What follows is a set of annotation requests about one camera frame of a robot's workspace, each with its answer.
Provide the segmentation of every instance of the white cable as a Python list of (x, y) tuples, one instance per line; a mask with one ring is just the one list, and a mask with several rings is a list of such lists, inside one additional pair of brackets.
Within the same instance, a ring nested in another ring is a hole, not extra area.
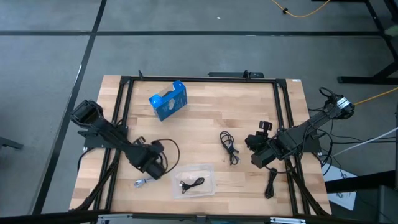
[(362, 146), (362, 145), (364, 145), (364, 144), (366, 144), (366, 143), (373, 142), (373, 141), (375, 141), (375, 140), (378, 140), (379, 138), (383, 138), (384, 136), (386, 136), (386, 135), (388, 135), (388, 134), (390, 134), (390, 133), (392, 133), (392, 132), (394, 132), (394, 131), (397, 131), (397, 130), (398, 130), (398, 127), (394, 128), (393, 130), (391, 130), (391, 131), (389, 131), (389, 132), (387, 132), (387, 133), (384, 133), (384, 134), (380, 135), (379, 137), (376, 137), (376, 138), (374, 138), (374, 139), (370, 139), (370, 140), (368, 140), (368, 141), (366, 141), (366, 142), (362, 142), (362, 143), (357, 144), (357, 145), (355, 145), (355, 146), (351, 146), (351, 147), (349, 147), (349, 148), (347, 148), (347, 149), (344, 149), (344, 150), (341, 151), (341, 152), (337, 152), (337, 153), (334, 154), (333, 156), (337, 156), (337, 155), (339, 155), (339, 154), (341, 154), (341, 153), (343, 153), (343, 152), (346, 152), (346, 151), (351, 150), (351, 149), (353, 149), (353, 148), (355, 148), (355, 147), (358, 147), (358, 146)]

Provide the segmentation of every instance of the black cable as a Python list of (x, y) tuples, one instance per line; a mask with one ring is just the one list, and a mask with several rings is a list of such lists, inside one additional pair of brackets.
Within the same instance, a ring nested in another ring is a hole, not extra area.
[(317, 130), (318, 130), (318, 131), (321, 131), (321, 132), (323, 132), (323, 133), (325, 133), (325, 134), (329, 137), (329, 140), (330, 140), (330, 147), (329, 147), (329, 150), (328, 150), (328, 154), (327, 154), (327, 156), (326, 156), (326, 159), (325, 159), (323, 162), (321, 162), (321, 167), (323, 167), (323, 166), (326, 164), (326, 162), (328, 161), (328, 159), (331, 158), (331, 152), (332, 152), (332, 150), (333, 150), (333, 144), (334, 144), (334, 142), (333, 142), (333, 138), (330, 136), (329, 133), (327, 133), (326, 131), (324, 131), (324, 130), (322, 130), (322, 129), (317, 129)]
[[(358, 141), (358, 142), (334, 142), (334, 144), (357, 144), (357, 143), (362, 143), (363, 141)], [(397, 141), (372, 141), (368, 143), (397, 143)]]
[(322, 161), (319, 159), (319, 156), (315, 152), (311, 152), (311, 154), (315, 156), (315, 158), (319, 161), (320, 164), (322, 163)]
[(277, 175), (277, 169), (271, 168), (274, 172), (269, 172), (269, 180), (268, 180), (268, 185), (266, 188), (266, 191), (264, 192), (264, 195), (266, 196), (266, 199), (270, 199), (274, 196), (274, 180)]
[(334, 161), (335, 162), (337, 162), (337, 164), (338, 164), (338, 170), (340, 171), (340, 174), (341, 174), (341, 177), (344, 179), (344, 178), (347, 178), (347, 175), (346, 174), (344, 174), (343, 173), (343, 171), (341, 171), (341, 164), (338, 162), (338, 160), (333, 156), (333, 158), (334, 158)]
[(325, 164), (326, 164), (326, 162), (330, 159), (329, 167), (327, 168), (327, 170), (325, 171), (325, 173), (322, 174), (322, 175), (326, 175), (326, 174), (329, 172), (330, 167), (331, 167), (331, 165), (332, 165), (332, 163), (333, 163), (333, 158), (332, 158), (331, 156), (328, 156), (328, 155), (320, 155), (320, 157), (321, 157), (321, 156), (326, 156), (326, 159), (323, 160), (323, 162), (324, 162)]
[(235, 155), (234, 152), (239, 153), (239, 151), (234, 148), (234, 137), (229, 132), (222, 131), (220, 133), (220, 141), (223, 147), (226, 149), (226, 152), (229, 154), (229, 164), (238, 164), (240, 158)]
[[(367, 140), (362, 140), (362, 139), (358, 139), (358, 138), (351, 137), (351, 136), (338, 136), (338, 135), (335, 135), (335, 134), (332, 133), (332, 130), (333, 130), (333, 123), (334, 123), (334, 120), (331, 121), (330, 134), (331, 134), (332, 136), (336, 137), (336, 138), (350, 138), (350, 139), (354, 139), (354, 140), (361, 141), (361, 142), (365, 142), (365, 141), (368, 141), (368, 140), (370, 140), (370, 139), (374, 139), (374, 138), (368, 138)], [(393, 136), (393, 137), (384, 137), (384, 138), (379, 138), (379, 139), (395, 139), (395, 138), (396, 138), (396, 137)]]
[(323, 109), (323, 107), (319, 107), (319, 108), (315, 108), (315, 109), (308, 108), (309, 111), (321, 111), (322, 109)]
[[(326, 94), (323, 92), (324, 90), (326, 90), (327, 92), (329, 92), (330, 95), (326, 95)], [(331, 90), (329, 90), (329, 89), (327, 89), (327, 88), (325, 88), (325, 87), (320, 87), (320, 88), (319, 88), (319, 92), (320, 92), (323, 96), (325, 96), (325, 97), (327, 97), (327, 98), (329, 98), (329, 97), (331, 97), (331, 96), (335, 96), (335, 98), (336, 98), (335, 93), (333, 93)]]
[(174, 169), (174, 167), (178, 164), (178, 162), (180, 162), (180, 154), (181, 154), (180, 148), (179, 148), (178, 144), (173, 139), (158, 139), (158, 140), (155, 140), (155, 141), (171, 141), (171, 142), (173, 142), (175, 144), (175, 147), (177, 147), (177, 151), (178, 151), (177, 161), (175, 162), (174, 166), (172, 166), (169, 170), (167, 170), (167, 168), (169, 166), (169, 164), (167, 162), (167, 157), (162, 152), (162, 155), (164, 156), (164, 160), (166, 162), (166, 168), (165, 168), (165, 172), (163, 173), (163, 175), (168, 174), (172, 169)]
[(87, 154), (88, 152), (90, 152), (93, 149), (94, 148), (87, 148), (87, 150), (85, 152), (83, 152), (83, 154), (79, 157), (79, 161), (77, 162), (77, 172), (78, 173), (79, 173), (79, 170), (80, 170), (81, 159), (85, 156), (85, 154)]
[(204, 182), (205, 182), (205, 178), (204, 177), (197, 178), (197, 180), (195, 180), (193, 184), (186, 184), (184, 181), (181, 180), (180, 181), (180, 185), (181, 185), (181, 188), (182, 188), (182, 193), (184, 194), (191, 187), (195, 187), (197, 185), (201, 185)]

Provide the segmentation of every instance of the blue cardboard box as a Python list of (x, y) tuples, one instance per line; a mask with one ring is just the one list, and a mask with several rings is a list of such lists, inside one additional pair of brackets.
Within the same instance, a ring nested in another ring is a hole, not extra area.
[(156, 116), (163, 121), (187, 104), (187, 90), (180, 80), (149, 98)]

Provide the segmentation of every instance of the yellow cable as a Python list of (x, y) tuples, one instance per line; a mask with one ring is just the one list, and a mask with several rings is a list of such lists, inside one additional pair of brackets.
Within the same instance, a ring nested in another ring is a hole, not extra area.
[(391, 92), (393, 92), (393, 91), (396, 91), (396, 90), (398, 90), (398, 87), (393, 88), (392, 90), (389, 90), (389, 91), (387, 91), (387, 92), (380, 93), (380, 94), (378, 94), (378, 95), (376, 95), (376, 96), (372, 96), (372, 97), (370, 97), (370, 98), (368, 98), (368, 99), (366, 99), (366, 100), (363, 100), (363, 101), (359, 101), (359, 102), (357, 102), (357, 103), (354, 103), (354, 105), (355, 105), (355, 106), (356, 106), (356, 105), (360, 105), (361, 103), (368, 102), (369, 100), (376, 99), (376, 98), (379, 97), (379, 96), (383, 96), (383, 95), (389, 94), (389, 93), (391, 93)]
[[(274, 0), (271, 0), (272, 2), (274, 2), (281, 10), (284, 10), (285, 8), (283, 8), (282, 6), (280, 6), (280, 4), (278, 4), (276, 1), (274, 1)], [(327, 0), (325, 3), (323, 3), (323, 5), (321, 5), (318, 9), (316, 9), (316, 10), (314, 10), (313, 12), (311, 12), (311, 13), (309, 13), (309, 14), (307, 14), (307, 15), (304, 15), (304, 16), (296, 16), (296, 15), (293, 15), (293, 14), (291, 14), (289, 11), (286, 11), (286, 13), (288, 14), (288, 15), (290, 15), (290, 16), (293, 16), (294, 18), (304, 18), (304, 17), (308, 17), (308, 16), (311, 16), (312, 14), (314, 14), (314, 13), (316, 13), (316, 12), (318, 12), (323, 6), (326, 6), (326, 4), (328, 4), (330, 2), (330, 0)]]

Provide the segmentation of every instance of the wooden table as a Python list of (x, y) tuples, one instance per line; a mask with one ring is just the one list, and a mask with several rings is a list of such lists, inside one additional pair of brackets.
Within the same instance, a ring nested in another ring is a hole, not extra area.
[[(104, 76), (98, 103), (104, 108), (104, 116), (111, 120), (118, 92), (120, 76)], [(260, 120), (274, 124), (271, 135), (277, 129), (277, 113), (271, 84), (264, 83), (210, 83), (185, 82), (188, 105), (160, 122), (149, 104), (149, 98), (170, 85), (170, 82), (135, 81), (129, 109), (128, 138), (130, 141), (144, 136), (147, 142), (170, 138), (181, 149), (179, 166), (211, 163), (215, 168), (216, 193), (208, 197), (174, 199), (170, 174), (141, 188), (134, 182), (148, 177), (134, 168), (122, 153), (113, 196), (112, 212), (131, 213), (186, 213), (213, 215), (292, 215), (287, 177), (278, 174), (274, 181), (275, 196), (264, 198), (269, 171), (251, 164), (252, 152), (244, 139), (258, 130)], [(300, 80), (287, 80), (294, 124), (307, 120), (307, 104)], [(284, 122), (287, 125), (282, 103)], [(221, 131), (229, 131), (235, 138), (241, 162), (229, 165), (229, 155), (220, 144)], [(169, 142), (162, 142), (169, 164), (177, 159), (177, 150)], [(103, 149), (88, 153), (82, 160), (76, 180), (70, 208), (79, 206), (89, 194), (100, 176), (104, 156)], [(283, 161), (270, 164), (279, 171), (285, 170)], [(305, 183), (316, 201), (331, 212), (322, 170), (318, 160), (310, 153), (302, 159)], [(108, 187), (104, 188), (101, 208), (104, 208)], [(303, 212), (300, 191), (296, 186), (299, 212)]]

